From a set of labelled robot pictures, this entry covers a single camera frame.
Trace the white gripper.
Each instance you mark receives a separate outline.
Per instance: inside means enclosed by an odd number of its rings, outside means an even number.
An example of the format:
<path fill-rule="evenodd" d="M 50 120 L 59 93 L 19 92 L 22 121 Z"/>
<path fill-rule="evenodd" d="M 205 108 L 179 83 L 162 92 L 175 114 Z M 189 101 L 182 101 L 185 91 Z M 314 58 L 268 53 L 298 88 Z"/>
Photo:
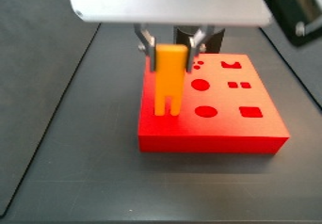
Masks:
<path fill-rule="evenodd" d="M 139 49 L 150 58 L 150 71 L 157 70 L 157 38 L 146 24 L 202 25 L 189 38 L 186 71 L 193 71 L 201 46 L 214 35 L 214 25 L 262 26 L 270 22 L 264 0 L 71 0 L 73 9 L 86 22 L 134 24 Z"/>

